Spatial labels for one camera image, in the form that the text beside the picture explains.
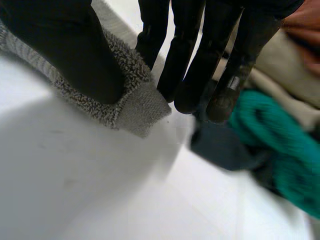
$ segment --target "gray fuzzy cuff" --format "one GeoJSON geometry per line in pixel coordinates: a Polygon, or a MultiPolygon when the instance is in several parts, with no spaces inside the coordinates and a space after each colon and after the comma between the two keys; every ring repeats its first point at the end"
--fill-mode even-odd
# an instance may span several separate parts
{"type": "Polygon", "coordinates": [[[171,109],[156,90],[150,69],[140,55],[104,30],[107,42],[126,79],[124,94],[116,104],[101,104],[73,89],[60,73],[35,50],[15,37],[0,22],[0,50],[14,53],[47,76],[52,85],[68,102],[92,119],[111,129],[124,129],[144,138],[150,128],[168,116],[171,109]]]}

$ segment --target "teal fabric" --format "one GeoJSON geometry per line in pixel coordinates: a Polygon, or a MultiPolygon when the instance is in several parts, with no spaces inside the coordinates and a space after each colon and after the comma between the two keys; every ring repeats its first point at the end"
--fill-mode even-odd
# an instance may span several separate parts
{"type": "Polygon", "coordinates": [[[320,144],[271,97],[241,93],[229,124],[242,142],[272,149],[276,188],[290,202],[320,218],[320,144]]]}

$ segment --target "orange fabric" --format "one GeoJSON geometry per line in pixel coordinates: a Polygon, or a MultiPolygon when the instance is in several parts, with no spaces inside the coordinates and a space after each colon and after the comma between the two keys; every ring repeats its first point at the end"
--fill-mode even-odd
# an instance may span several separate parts
{"type": "MultiPolygon", "coordinates": [[[[312,46],[320,47],[320,0],[305,0],[301,7],[284,21],[284,30],[312,46]]],[[[297,45],[305,66],[320,77],[320,56],[297,45]]]]}

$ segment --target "white floor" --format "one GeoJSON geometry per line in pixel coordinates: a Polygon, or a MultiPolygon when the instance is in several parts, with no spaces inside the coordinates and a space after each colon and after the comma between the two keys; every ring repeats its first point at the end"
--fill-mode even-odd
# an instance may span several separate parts
{"type": "MultiPolygon", "coordinates": [[[[137,0],[109,0],[139,32],[137,0]]],[[[172,14],[165,55],[173,34],[172,14]]],[[[0,52],[1,240],[311,240],[305,215],[192,154],[173,110],[141,140],[57,98],[0,52]]]]}

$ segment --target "pile of clothes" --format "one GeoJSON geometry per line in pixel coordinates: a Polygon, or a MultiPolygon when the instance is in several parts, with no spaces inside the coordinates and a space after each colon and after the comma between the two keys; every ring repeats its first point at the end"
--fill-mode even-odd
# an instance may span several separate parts
{"type": "Polygon", "coordinates": [[[289,16],[262,50],[228,124],[213,126],[196,115],[191,140],[195,153],[223,169],[250,170],[261,186],[318,219],[319,12],[320,1],[306,0],[289,16]]]}

